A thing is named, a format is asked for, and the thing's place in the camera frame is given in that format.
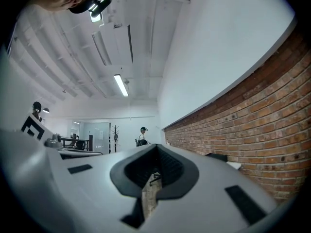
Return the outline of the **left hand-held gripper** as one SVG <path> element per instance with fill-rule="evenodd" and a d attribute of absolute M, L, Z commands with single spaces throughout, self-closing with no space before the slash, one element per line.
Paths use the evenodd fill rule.
<path fill-rule="evenodd" d="M 33 116 L 20 130 L 1 130 L 0 167 L 17 204 L 43 231 L 74 233 L 75 213 L 56 184 L 44 133 Z"/>

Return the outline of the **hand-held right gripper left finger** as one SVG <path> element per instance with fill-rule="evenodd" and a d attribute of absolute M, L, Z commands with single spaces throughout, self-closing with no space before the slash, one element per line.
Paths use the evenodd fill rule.
<path fill-rule="evenodd" d="M 144 219 L 141 187 L 125 178 L 121 183 L 138 189 L 138 195 L 122 194 L 111 180 L 114 165 L 151 151 L 147 145 L 119 153 L 63 160 L 48 148 L 49 206 L 48 230 L 52 233 L 156 233 L 154 216 Z"/>

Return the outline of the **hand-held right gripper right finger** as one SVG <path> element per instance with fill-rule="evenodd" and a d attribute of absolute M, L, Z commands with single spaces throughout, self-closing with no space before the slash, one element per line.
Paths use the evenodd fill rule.
<path fill-rule="evenodd" d="M 160 200 L 140 230 L 144 233 L 235 233 L 248 227 L 227 187 L 238 185 L 267 214 L 277 203 L 242 174 L 242 166 L 173 146 L 169 150 L 191 160 L 199 170 L 195 186 L 182 198 Z"/>

